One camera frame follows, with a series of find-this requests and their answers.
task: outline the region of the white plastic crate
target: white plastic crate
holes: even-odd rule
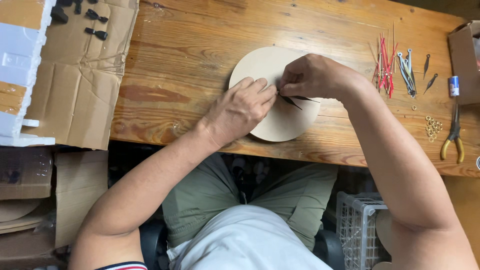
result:
[[[378,210],[388,209],[380,193],[336,196],[336,234],[345,254],[345,270],[371,270],[386,251],[375,232]]]

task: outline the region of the wooden table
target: wooden table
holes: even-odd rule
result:
[[[461,18],[386,0],[141,0],[126,61],[125,77],[111,128],[111,139],[166,145],[188,131],[228,85],[236,63],[250,51],[280,46],[314,52],[372,78],[375,62],[368,42],[390,33],[393,22],[398,50],[413,49],[419,94],[412,99],[399,70],[391,112],[417,139],[440,174],[480,177],[480,107],[462,109],[461,136],[465,161],[456,163],[456,148],[440,160],[440,148],[451,122],[454,100],[448,96],[452,75],[447,34]],[[423,95],[428,81],[434,85]],[[429,115],[443,122],[430,143]],[[251,135],[222,151],[291,160],[367,166],[348,113],[326,99],[312,127],[297,139],[269,143]]]

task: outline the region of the striped sleeve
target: striped sleeve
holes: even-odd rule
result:
[[[139,261],[116,263],[96,270],[147,270],[147,266]]]

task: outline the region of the small cylindrical can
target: small cylindrical can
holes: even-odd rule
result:
[[[458,76],[453,76],[448,79],[450,85],[450,96],[456,97],[460,95],[460,88],[458,87]]]

